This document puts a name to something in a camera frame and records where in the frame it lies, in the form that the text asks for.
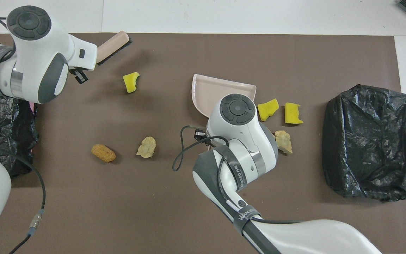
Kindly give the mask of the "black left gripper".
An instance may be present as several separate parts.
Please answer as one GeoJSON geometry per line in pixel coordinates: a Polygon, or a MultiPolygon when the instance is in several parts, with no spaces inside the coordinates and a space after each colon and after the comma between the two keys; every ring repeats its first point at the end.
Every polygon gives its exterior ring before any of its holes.
{"type": "Polygon", "coordinates": [[[84,71],[88,71],[88,69],[82,67],[69,68],[69,73],[75,76],[75,79],[79,84],[83,84],[84,82],[88,81],[88,77],[84,71]]]}

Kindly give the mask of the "beige plastic dustpan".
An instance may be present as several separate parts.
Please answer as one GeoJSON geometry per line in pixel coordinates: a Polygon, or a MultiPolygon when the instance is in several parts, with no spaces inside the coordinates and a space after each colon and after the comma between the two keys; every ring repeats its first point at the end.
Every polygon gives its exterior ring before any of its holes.
{"type": "Polygon", "coordinates": [[[197,110],[205,117],[210,117],[216,103],[225,96],[237,93],[255,99],[255,85],[194,74],[191,97],[197,110]]]}

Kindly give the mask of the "beige hand brush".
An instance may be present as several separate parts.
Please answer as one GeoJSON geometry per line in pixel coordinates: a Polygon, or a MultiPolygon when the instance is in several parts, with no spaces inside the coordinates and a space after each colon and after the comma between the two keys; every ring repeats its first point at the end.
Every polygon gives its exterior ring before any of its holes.
{"type": "Polygon", "coordinates": [[[102,65],[111,56],[114,56],[120,50],[126,48],[132,43],[129,35],[125,31],[119,31],[113,37],[108,39],[102,45],[97,47],[96,64],[102,65]]]}

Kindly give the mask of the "yellow sponge piece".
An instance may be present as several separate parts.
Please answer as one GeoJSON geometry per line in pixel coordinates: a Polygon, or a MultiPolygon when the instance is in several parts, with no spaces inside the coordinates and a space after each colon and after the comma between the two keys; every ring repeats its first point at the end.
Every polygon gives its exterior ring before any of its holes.
{"type": "Polygon", "coordinates": [[[137,71],[135,71],[131,74],[123,75],[122,78],[123,78],[127,93],[133,93],[136,91],[136,89],[137,89],[136,82],[137,82],[138,77],[140,77],[140,74],[137,71]]]}
{"type": "Polygon", "coordinates": [[[269,117],[272,117],[275,112],[280,108],[276,98],[257,105],[258,115],[262,122],[265,122],[269,117]]]}
{"type": "Polygon", "coordinates": [[[303,121],[299,118],[299,108],[300,105],[296,103],[286,102],[284,105],[285,109],[285,123],[286,124],[303,124],[303,121]]]}

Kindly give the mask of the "bread piece with orange crust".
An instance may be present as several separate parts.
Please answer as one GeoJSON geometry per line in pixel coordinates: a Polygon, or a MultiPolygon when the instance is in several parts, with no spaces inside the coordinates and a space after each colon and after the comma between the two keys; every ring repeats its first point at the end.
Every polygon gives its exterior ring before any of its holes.
{"type": "Polygon", "coordinates": [[[137,156],[142,158],[151,158],[153,157],[154,151],[156,148],[156,140],[153,137],[145,137],[141,141],[141,145],[137,149],[137,156]]]}

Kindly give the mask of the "brown fried nugget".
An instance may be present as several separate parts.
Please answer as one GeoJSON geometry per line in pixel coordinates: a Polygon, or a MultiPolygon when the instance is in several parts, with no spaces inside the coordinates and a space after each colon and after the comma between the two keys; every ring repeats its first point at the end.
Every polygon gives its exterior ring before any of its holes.
{"type": "Polygon", "coordinates": [[[103,144],[93,145],[91,148],[91,153],[107,163],[116,159],[115,152],[103,144]]]}

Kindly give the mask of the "torn bread piece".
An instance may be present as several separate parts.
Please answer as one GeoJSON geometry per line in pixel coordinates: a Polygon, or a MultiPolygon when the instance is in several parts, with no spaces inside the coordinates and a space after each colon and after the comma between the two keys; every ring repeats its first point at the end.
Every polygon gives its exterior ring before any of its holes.
{"type": "Polygon", "coordinates": [[[291,137],[289,133],[283,130],[279,130],[275,132],[276,143],[277,147],[280,151],[285,154],[292,154],[292,144],[291,144],[291,137]]]}

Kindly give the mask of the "brown table mat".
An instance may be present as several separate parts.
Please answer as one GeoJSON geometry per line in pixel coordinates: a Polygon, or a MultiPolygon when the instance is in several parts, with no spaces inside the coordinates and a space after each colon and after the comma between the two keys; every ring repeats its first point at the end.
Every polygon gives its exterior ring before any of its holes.
{"type": "Polygon", "coordinates": [[[266,120],[291,135],[293,154],[240,192],[267,220],[338,220],[356,227],[384,253],[406,253],[406,200],[343,198],[322,170],[328,101],[355,85],[400,91],[391,36],[131,34],[133,43],[74,77],[61,95],[38,106],[34,163],[46,186],[43,220],[16,254],[257,254],[193,180],[198,145],[180,152],[183,126],[204,127],[194,106],[194,74],[256,85],[255,103],[276,98],[266,120]],[[123,75],[137,71],[127,93],[123,75]],[[303,124],[286,124],[286,102],[303,124]],[[137,156],[145,137],[151,158],[137,156]],[[103,144],[116,154],[91,153],[103,144]]]}

